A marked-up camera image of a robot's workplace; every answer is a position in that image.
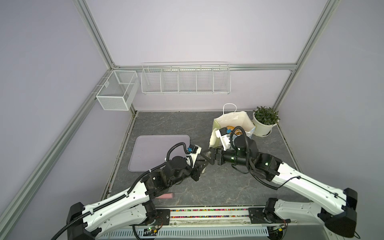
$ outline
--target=white flower pot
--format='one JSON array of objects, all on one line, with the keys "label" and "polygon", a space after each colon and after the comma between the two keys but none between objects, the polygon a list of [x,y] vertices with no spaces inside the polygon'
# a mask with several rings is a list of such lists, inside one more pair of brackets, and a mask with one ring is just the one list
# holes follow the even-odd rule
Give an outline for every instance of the white flower pot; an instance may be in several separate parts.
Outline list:
[{"label": "white flower pot", "polygon": [[255,115],[253,115],[253,124],[255,125],[255,131],[253,132],[255,135],[259,135],[259,136],[265,136],[267,135],[273,128],[273,126],[276,126],[277,123],[273,124],[273,125],[265,125],[265,124],[262,124],[261,122],[257,121],[257,119],[255,118]]}]

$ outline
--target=black cable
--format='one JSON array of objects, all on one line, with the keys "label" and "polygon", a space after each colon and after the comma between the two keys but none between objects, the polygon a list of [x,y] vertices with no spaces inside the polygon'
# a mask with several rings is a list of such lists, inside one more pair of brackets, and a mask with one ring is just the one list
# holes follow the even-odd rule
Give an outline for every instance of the black cable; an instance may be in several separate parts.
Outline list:
[{"label": "black cable", "polygon": [[275,187],[275,186],[269,185],[268,183],[261,181],[260,178],[256,177],[256,176],[253,175],[252,173],[251,173],[251,175],[252,175],[252,177],[253,177],[254,179],[256,179],[259,183],[263,184],[264,186],[269,187],[270,189],[273,189],[273,190],[277,190],[277,189],[278,189],[278,188]]},{"label": "black cable", "polygon": [[192,163],[193,163],[191,155],[188,155],[188,158],[189,158],[189,168],[191,168]]},{"label": "black cable", "polygon": [[361,237],[360,237],[360,235],[355,231],[355,234],[357,234],[357,236],[356,235],[353,235],[355,238],[357,238],[357,239],[361,239]]},{"label": "black cable", "polygon": [[247,173],[249,173],[249,171],[247,171],[247,172],[243,172],[243,171],[241,171],[240,169],[238,169],[238,168],[235,167],[235,166],[236,166],[235,164],[231,164],[231,167],[233,167],[235,170],[239,171],[240,173],[242,173],[242,174],[247,174]]},{"label": "black cable", "polygon": [[176,143],[175,145],[173,145],[167,152],[167,158],[166,158],[166,162],[169,161],[169,156],[170,154],[172,153],[173,150],[175,150],[175,148],[179,147],[179,146],[183,146],[184,147],[184,152],[185,154],[189,154],[188,150],[187,150],[187,146],[185,145],[184,142],[179,142],[179,143]]},{"label": "black cable", "polygon": [[137,239],[137,240],[142,240],[142,239],[139,237],[139,235],[137,234],[137,232],[136,232],[135,225],[132,225],[132,230],[133,230],[133,235],[135,235],[136,239]]},{"label": "black cable", "polygon": [[323,188],[322,186],[317,185],[316,183],[314,183],[314,182],[312,182],[312,181],[310,181],[310,180],[308,180],[308,179],[305,179],[305,178],[303,178],[303,177],[302,177],[301,179],[304,179],[305,181],[310,182],[310,183],[312,183],[313,185],[318,186],[319,188],[321,188],[321,189],[323,189],[323,190],[329,192],[330,194],[334,195],[336,198],[340,198],[341,200],[343,200],[343,201],[345,202],[345,205],[346,205],[347,207],[349,207],[349,204],[348,204],[347,200],[345,200],[344,198],[340,197],[337,193],[331,192],[331,191],[329,191],[328,189]]},{"label": "black cable", "polygon": [[[130,193],[132,192],[132,190],[134,189],[134,187],[136,186],[136,184],[137,184],[137,183],[138,183],[138,182],[139,182],[145,175],[147,175],[148,173],[150,173],[150,172],[152,172],[152,171],[154,171],[154,170],[157,170],[157,169],[163,167],[165,164],[166,164],[166,163],[164,162],[164,163],[160,164],[159,166],[152,168],[150,171],[148,170],[148,171],[142,173],[142,174],[141,174],[141,175],[140,175],[140,176],[133,182],[133,184],[131,185],[131,187],[128,189],[127,194],[130,194]],[[121,196],[119,196],[119,197],[117,197],[117,198],[115,198],[115,199],[112,199],[111,201],[108,201],[108,202],[106,202],[106,203],[104,203],[104,204],[102,204],[102,205],[100,205],[100,206],[94,208],[94,209],[93,209],[93,212],[96,212],[96,211],[98,211],[98,210],[100,210],[100,209],[102,209],[102,208],[105,208],[106,206],[109,206],[109,205],[111,205],[111,204],[114,204],[115,202],[120,201],[121,199],[123,199],[123,198],[125,198],[125,197],[126,197],[126,195],[124,194],[124,195],[121,195]],[[80,219],[85,218],[86,216],[88,216],[88,215],[90,215],[90,214],[91,214],[91,212],[88,211],[88,212],[86,212],[86,213],[84,213],[84,214],[82,214],[82,215],[80,215],[80,216],[74,218],[74,219],[73,219],[72,221],[70,221],[67,225],[65,225],[62,229],[60,229],[60,231],[58,231],[58,232],[51,238],[51,240],[56,240],[56,239],[57,239],[63,232],[65,232],[65,230],[67,230],[70,226],[72,226],[74,223],[76,223],[76,222],[79,221]]]},{"label": "black cable", "polygon": [[244,137],[244,143],[245,143],[245,153],[246,153],[246,157],[245,157],[245,166],[247,167],[247,170],[249,171],[249,152],[250,152],[250,149],[249,149],[249,143],[248,143],[248,139],[247,139],[247,134],[245,133],[245,130],[241,127],[241,126],[236,126],[230,136],[229,136],[229,143],[231,144],[232,148],[236,150],[236,153],[237,153],[237,147],[235,146],[235,144],[233,143],[233,134],[235,133],[235,131],[239,129],[241,131],[241,133],[243,134],[243,137]]},{"label": "black cable", "polygon": [[289,182],[290,180],[294,179],[294,178],[297,178],[297,179],[300,179],[301,176],[296,176],[296,177],[291,177],[290,179],[288,179],[287,181],[285,181],[282,185],[278,186],[277,188],[281,188],[282,186],[284,186],[284,184],[286,184],[287,182]]}]

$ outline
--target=bag handle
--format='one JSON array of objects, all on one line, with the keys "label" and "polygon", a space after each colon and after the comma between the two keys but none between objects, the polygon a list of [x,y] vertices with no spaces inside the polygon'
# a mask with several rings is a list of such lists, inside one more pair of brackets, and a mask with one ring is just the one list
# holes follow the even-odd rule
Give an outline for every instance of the bag handle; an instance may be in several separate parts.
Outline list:
[{"label": "bag handle", "polygon": [[224,104],[224,106],[223,106],[223,114],[224,114],[224,108],[225,108],[225,105],[227,105],[227,104],[232,104],[232,105],[234,105],[233,103],[226,103],[226,104]]}]

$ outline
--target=white wire basket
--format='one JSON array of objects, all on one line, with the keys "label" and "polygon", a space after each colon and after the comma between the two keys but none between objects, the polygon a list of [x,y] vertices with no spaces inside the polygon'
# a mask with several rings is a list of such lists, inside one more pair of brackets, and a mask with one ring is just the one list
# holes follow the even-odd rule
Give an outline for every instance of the white wire basket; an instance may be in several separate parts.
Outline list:
[{"label": "white wire basket", "polygon": [[143,67],[141,90],[144,94],[228,94],[229,63]]},{"label": "white wire basket", "polygon": [[139,85],[136,71],[113,70],[96,98],[104,110],[128,111]]}]

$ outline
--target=white paper bag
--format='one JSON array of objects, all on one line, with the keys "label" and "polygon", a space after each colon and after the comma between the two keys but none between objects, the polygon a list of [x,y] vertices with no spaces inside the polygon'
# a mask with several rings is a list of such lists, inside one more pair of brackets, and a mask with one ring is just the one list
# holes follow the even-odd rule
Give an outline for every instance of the white paper bag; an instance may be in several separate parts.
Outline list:
[{"label": "white paper bag", "polygon": [[[225,105],[227,104],[234,105],[233,103],[224,104],[223,115],[214,119],[212,132],[214,132],[215,128],[220,129],[227,126],[232,126],[232,127],[241,126],[244,129],[244,131],[246,131],[247,136],[251,137],[255,130],[255,125],[251,122],[251,119],[249,119],[247,113],[244,111],[236,112],[237,107],[236,105],[234,105],[236,107],[236,110],[234,112],[224,114],[224,108],[225,108]],[[218,144],[219,144],[219,138],[217,138],[215,142],[211,140],[210,147],[217,147]]]}]

